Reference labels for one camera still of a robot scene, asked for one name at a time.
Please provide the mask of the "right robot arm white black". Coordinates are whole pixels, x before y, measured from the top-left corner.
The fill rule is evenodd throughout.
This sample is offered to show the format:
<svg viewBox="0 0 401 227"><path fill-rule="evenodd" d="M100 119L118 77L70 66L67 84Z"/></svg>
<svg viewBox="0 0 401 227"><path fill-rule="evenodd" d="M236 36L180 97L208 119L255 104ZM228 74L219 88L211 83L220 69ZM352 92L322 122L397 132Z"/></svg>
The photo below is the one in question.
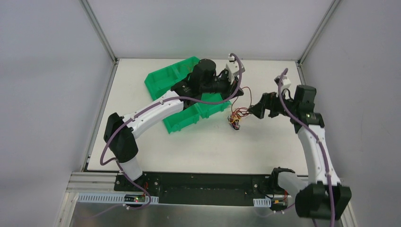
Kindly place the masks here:
<svg viewBox="0 0 401 227"><path fill-rule="evenodd" d="M339 220L352 192L342 185L331 163L323 117L314 112L316 93L316 88L307 85L298 85L294 97L289 99L278 92L264 93L249 112L259 119L264 118L266 110L270 118L280 114L289 117L304 150L308 183L292 169L276 167L267 180L270 191L279 194L285 190L293 196L301 218Z"/></svg>

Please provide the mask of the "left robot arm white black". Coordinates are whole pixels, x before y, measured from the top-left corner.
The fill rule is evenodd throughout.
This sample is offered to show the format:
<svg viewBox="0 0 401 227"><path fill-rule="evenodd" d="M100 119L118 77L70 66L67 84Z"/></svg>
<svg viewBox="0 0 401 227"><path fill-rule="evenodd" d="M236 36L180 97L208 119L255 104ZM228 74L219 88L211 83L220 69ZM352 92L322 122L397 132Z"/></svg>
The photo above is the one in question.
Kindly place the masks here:
<svg viewBox="0 0 401 227"><path fill-rule="evenodd" d="M214 61L201 59L185 78L149 105L124 116L118 113L108 116L103 135L104 151L112 151L120 170L126 174L126 185L132 191L139 191L144 186L136 139L156 123L194 104L219 105L242 96L240 84L244 72L244 65L233 54L229 55L228 63L220 73L217 73Z"/></svg>

